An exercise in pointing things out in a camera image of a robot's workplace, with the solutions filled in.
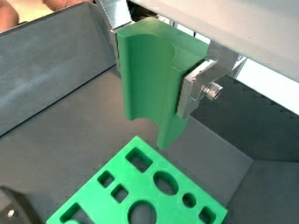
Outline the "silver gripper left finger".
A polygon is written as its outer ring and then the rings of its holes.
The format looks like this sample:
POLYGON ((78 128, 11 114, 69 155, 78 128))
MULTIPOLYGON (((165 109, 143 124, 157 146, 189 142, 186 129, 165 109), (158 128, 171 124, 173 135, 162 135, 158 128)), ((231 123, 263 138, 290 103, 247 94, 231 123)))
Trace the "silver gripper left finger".
POLYGON ((99 17, 103 23, 109 43, 113 47, 118 45, 117 33, 121 29, 134 23, 127 0, 95 0, 99 17))

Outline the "person's hand at edge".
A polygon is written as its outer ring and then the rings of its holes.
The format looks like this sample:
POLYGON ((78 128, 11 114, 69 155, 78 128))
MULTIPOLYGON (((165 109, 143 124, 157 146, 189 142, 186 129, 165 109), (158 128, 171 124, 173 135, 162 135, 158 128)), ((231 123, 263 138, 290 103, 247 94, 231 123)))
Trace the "person's hand at edge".
MULTIPOLYGON (((53 11, 59 11, 83 2, 94 3, 95 0, 42 0, 42 2, 53 11)), ((19 22, 21 17, 15 7, 9 0, 0 0, 0 32, 17 27, 19 22)))

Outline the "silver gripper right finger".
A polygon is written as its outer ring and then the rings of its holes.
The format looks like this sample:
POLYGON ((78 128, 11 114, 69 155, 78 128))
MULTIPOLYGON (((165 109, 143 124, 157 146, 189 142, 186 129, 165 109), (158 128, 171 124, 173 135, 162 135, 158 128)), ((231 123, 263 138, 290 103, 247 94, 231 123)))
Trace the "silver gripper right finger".
POLYGON ((177 115, 186 119, 199 107, 203 98, 214 101, 223 87, 217 80, 230 74, 245 61, 245 57, 215 41, 210 42, 207 59, 186 74, 177 115))

